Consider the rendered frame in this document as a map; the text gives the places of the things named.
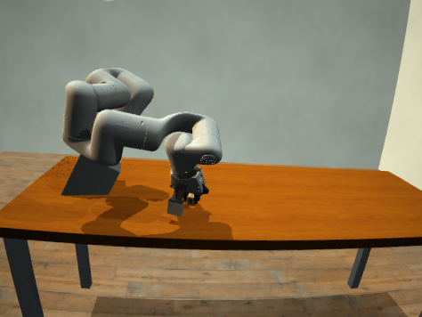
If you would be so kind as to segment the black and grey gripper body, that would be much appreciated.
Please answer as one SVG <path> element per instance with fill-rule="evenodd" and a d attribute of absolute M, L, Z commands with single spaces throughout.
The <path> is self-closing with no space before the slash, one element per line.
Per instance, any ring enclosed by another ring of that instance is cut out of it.
<path fill-rule="evenodd" d="M 177 179 L 171 170 L 171 184 L 175 190 L 175 187 L 178 183 L 187 185 L 185 192 L 192 193 L 192 194 L 202 194 L 203 187 L 202 184 L 205 185 L 205 178 L 202 171 L 197 172 L 192 178 L 181 180 Z M 179 181 L 180 180 L 180 181 Z"/>

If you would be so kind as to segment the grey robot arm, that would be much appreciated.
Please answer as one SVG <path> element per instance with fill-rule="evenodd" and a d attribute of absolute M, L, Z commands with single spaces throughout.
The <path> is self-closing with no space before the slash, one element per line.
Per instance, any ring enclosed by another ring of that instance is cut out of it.
<path fill-rule="evenodd" d="M 162 119 L 141 116 L 153 96 L 151 85 L 126 69 L 97 69 L 85 82 L 66 85 L 62 139 L 92 162 L 111 167 L 120 162 L 124 147 L 155 151 L 170 134 L 166 154 L 181 180 L 200 172 L 198 164 L 221 161 L 219 129 L 212 118 L 190 112 Z"/>

